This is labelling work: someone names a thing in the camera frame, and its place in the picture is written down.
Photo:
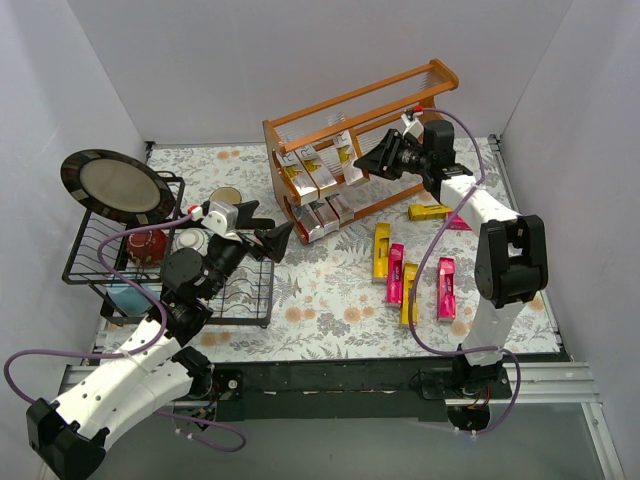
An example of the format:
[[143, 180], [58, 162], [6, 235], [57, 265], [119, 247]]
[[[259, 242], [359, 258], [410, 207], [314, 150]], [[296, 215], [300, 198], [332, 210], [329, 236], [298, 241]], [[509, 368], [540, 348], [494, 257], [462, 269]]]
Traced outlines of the silver gold R&O box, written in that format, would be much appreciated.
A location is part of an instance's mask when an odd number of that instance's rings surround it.
[[299, 197], [301, 205], [309, 204], [319, 199], [319, 190], [301, 160], [294, 152], [286, 154], [276, 153], [285, 178], [291, 184]]

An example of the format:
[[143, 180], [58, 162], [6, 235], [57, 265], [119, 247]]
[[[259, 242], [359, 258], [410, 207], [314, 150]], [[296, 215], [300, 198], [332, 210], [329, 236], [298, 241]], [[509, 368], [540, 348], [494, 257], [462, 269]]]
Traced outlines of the white gold R&O box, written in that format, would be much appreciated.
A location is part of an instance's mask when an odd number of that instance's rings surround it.
[[302, 146], [295, 153], [313, 180], [320, 198], [338, 192], [338, 182], [312, 145]]

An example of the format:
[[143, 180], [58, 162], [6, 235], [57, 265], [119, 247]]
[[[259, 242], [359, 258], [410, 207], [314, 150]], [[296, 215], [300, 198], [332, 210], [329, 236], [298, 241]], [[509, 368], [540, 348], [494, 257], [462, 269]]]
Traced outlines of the silver R&O Ice Mint box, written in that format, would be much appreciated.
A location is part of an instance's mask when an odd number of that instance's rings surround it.
[[325, 200], [333, 209], [340, 224], [345, 224], [354, 219], [355, 212], [342, 194], [335, 193], [329, 195], [325, 198]]

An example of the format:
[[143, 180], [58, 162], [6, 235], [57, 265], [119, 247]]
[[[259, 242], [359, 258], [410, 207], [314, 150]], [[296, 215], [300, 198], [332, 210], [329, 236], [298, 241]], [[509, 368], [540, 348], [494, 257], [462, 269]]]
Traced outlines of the pink Be You toothpaste box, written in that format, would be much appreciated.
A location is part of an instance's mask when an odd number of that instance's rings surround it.
[[471, 231], [472, 228], [459, 216], [449, 212], [446, 217], [450, 221], [448, 228], [452, 230]]

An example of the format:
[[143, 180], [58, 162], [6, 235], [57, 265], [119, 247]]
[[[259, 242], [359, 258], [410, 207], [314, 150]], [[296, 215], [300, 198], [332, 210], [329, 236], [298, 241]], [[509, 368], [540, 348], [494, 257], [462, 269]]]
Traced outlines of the yellow Be You toothpaste box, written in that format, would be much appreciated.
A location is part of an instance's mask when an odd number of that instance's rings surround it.
[[386, 282], [390, 251], [391, 226], [388, 223], [376, 224], [373, 244], [373, 273], [374, 283]]

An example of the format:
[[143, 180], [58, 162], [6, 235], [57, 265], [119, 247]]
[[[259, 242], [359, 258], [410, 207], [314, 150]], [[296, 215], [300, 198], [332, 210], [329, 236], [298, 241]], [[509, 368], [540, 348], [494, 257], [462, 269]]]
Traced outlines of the silver red R&O box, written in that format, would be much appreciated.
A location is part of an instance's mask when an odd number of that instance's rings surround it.
[[339, 217], [328, 202], [313, 201], [309, 206], [320, 221], [325, 234], [330, 234], [340, 228]]

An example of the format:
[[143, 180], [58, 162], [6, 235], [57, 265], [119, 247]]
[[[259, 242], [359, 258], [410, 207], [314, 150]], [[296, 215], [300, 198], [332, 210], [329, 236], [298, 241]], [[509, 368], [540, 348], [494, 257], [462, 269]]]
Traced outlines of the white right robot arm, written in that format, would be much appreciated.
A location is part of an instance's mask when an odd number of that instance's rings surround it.
[[424, 189], [477, 236], [479, 304], [466, 338], [447, 355], [452, 360], [450, 388], [464, 397], [479, 395], [500, 380], [512, 325], [548, 284], [542, 219], [522, 215], [482, 189], [485, 176], [457, 162], [454, 127], [445, 119], [424, 123], [420, 138], [391, 129], [354, 164], [387, 180], [405, 173], [420, 176]]

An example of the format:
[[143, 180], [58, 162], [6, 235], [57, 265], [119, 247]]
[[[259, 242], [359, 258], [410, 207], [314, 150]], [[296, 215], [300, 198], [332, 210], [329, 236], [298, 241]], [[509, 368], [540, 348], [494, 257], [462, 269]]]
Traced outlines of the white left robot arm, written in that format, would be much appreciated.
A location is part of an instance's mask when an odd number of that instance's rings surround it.
[[258, 204], [207, 202], [183, 217], [205, 230], [206, 250], [182, 247], [161, 272], [162, 295], [133, 334], [82, 381], [26, 412], [31, 448], [60, 479], [87, 479], [109, 448], [167, 402], [187, 396], [214, 399], [214, 366], [190, 346], [212, 316], [208, 301], [247, 256], [278, 263], [294, 224], [244, 232]]

